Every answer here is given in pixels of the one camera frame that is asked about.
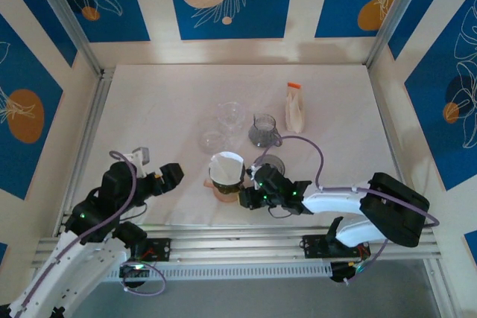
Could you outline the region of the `brown plastic coffee dripper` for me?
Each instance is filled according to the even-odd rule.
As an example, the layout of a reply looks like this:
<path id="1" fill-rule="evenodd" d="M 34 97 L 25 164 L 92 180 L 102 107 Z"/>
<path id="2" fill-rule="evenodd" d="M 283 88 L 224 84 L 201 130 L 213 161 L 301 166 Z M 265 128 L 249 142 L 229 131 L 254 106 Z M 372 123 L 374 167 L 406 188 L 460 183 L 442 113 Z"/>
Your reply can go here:
<path id="1" fill-rule="evenodd" d="M 233 193 L 233 192 L 237 192 L 237 191 L 240 191 L 240 187 L 241 185 L 243 184 L 244 182 L 244 175 L 245 175 L 245 168 L 243 168 L 243 171 L 242 171 L 242 178 L 241 178 L 241 181 L 235 185 L 219 185 L 218 183 L 216 182 L 213 182 L 213 185 L 223 194 L 229 194 L 229 193 Z"/>

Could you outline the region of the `clear glass coffee server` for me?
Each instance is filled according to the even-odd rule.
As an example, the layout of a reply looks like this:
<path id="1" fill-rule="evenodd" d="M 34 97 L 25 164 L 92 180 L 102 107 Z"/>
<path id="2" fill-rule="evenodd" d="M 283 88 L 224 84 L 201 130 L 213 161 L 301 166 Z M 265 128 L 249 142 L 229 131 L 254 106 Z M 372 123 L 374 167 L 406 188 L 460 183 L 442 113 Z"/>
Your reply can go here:
<path id="1" fill-rule="evenodd" d="M 234 151 L 237 129 L 219 122 L 206 122 L 199 127 L 198 145 L 204 153 L 215 154 L 222 151 Z"/>

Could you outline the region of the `grey glass coffee server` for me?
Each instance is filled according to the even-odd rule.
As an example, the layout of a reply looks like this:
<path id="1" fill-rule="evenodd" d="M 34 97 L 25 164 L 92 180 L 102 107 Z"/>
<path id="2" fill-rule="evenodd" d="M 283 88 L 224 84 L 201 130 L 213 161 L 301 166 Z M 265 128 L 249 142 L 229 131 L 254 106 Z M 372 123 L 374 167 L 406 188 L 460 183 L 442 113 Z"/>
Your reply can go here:
<path id="1" fill-rule="evenodd" d="M 253 115 L 253 124 L 248 131 L 248 138 L 256 147 L 273 145 L 279 147 L 282 145 L 275 118 L 265 113 L 255 113 Z"/>

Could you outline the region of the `clear plastic coffee dripper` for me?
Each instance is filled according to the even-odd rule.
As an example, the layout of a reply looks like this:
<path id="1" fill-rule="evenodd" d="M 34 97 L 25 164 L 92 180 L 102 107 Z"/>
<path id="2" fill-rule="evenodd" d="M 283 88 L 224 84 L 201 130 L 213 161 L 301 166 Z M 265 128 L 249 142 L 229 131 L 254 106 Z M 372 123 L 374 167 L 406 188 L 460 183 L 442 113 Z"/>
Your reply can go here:
<path id="1" fill-rule="evenodd" d="M 244 107 L 237 102 L 219 104 L 217 119 L 228 133 L 237 133 L 244 123 Z"/>

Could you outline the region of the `black controller box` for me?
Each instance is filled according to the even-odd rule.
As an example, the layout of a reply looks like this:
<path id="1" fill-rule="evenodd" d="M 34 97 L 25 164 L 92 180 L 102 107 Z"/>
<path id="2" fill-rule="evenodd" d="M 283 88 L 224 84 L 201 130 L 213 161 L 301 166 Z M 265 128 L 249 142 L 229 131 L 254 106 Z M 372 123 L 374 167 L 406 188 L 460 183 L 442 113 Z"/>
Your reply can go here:
<path id="1" fill-rule="evenodd" d="M 151 271 L 144 264 L 124 265 L 119 269 L 121 283 L 130 289 L 136 289 L 150 277 Z"/>
<path id="2" fill-rule="evenodd" d="M 349 284 L 362 270 L 365 261 L 332 262 L 331 280 L 337 283 Z"/>

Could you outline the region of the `aluminium frame rail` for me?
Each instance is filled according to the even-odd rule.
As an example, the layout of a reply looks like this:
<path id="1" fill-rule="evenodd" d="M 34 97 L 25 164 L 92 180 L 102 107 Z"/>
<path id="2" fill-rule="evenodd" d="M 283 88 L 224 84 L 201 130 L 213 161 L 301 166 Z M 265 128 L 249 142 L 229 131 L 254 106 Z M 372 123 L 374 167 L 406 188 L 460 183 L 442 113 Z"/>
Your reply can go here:
<path id="1" fill-rule="evenodd" d="M 178 264 L 255 264 L 304 261 L 304 235 L 326 234 L 323 226 L 184 226 L 140 225 L 149 238 L 170 238 L 170 262 Z M 40 268 L 58 238 L 40 238 L 31 267 Z M 431 229 L 424 229 L 418 247 L 389 242 L 381 260 L 442 258 Z"/>

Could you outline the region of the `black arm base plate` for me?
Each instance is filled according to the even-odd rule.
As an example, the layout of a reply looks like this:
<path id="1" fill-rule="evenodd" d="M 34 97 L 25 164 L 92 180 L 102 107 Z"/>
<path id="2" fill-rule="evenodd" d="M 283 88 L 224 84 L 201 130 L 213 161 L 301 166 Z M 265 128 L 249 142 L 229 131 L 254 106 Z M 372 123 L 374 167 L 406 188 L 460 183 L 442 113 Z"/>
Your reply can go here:
<path id="1" fill-rule="evenodd" d="M 144 262 L 169 262 L 170 238 L 146 238 L 137 249 L 136 257 Z"/>
<path id="2" fill-rule="evenodd" d="M 370 249 L 363 244 L 347 247 L 335 238 L 326 235 L 304 235 L 300 242 L 305 258 L 357 258 L 366 260 Z"/>

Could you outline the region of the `aluminium side rail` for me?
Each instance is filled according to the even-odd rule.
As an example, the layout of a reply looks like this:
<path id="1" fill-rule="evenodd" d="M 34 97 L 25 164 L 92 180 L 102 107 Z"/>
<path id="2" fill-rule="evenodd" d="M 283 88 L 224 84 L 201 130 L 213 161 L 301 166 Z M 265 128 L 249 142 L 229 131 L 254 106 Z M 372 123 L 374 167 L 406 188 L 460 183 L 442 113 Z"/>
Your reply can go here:
<path id="1" fill-rule="evenodd" d="M 364 198 L 364 209 L 365 214 L 371 214 L 371 221 L 377 223 L 379 229 L 384 229 L 385 232 L 390 232 L 394 235 L 394 232 L 408 231 L 408 228 L 405 226 L 405 214 L 412 214 L 412 212 L 408 208 L 389 199 L 389 197 L 398 199 L 398 196 L 395 196 L 398 195 L 398 193 L 394 192 L 394 189 L 403 189 L 405 185 L 402 184 L 402 173 L 399 169 L 396 151 L 391 141 L 391 117 L 389 116 L 384 97 L 379 90 L 377 82 L 370 79 L 370 84 L 397 177 L 381 172 L 375 173 L 373 179 L 376 179 L 377 182 L 371 184 L 371 193 L 366 194 Z"/>
<path id="2" fill-rule="evenodd" d="M 53 228 L 52 236 L 57 237 L 60 234 L 64 217 L 72 210 L 74 198 L 77 195 L 79 186 L 83 179 L 86 164 L 90 155 L 92 143 L 101 120 L 102 112 L 107 100 L 110 86 L 113 80 L 115 68 L 103 69 L 95 88 L 92 103 L 86 117 L 86 123 L 83 129 L 78 152 L 75 156 L 75 162 L 72 173 L 63 195 L 63 201 Z"/>

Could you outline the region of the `aluminium frame post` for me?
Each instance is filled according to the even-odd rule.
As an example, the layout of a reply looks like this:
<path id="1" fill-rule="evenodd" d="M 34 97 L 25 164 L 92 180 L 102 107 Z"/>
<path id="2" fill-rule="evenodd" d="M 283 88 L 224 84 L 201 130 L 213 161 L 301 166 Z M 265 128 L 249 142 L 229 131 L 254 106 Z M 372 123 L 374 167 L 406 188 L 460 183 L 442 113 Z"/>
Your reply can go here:
<path id="1" fill-rule="evenodd" d="M 368 71 L 377 63 L 382 51 L 394 34 L 412 0 L 394 0 L 381 28 L 379 29 L 370 52 L 364 62 Z"/>
<path id="2" fill-rule="evenodd" d="M 92 51 L 89 45 L 89 40 L 87 39 L 86 34 L 80 26 L 80 23 L 70 8 L 67 0 L 47 0 L 47 2 L 50 8 L 54 11 L 55 16 L 59 20 L 70 40 L 73 42 L 78 52 L 83 56 L 88 67 L 90 67 L 92 70 L 92 73 L 97 78 L 101 78 L 103 69 L 98 61 L 98 58 Z"/>

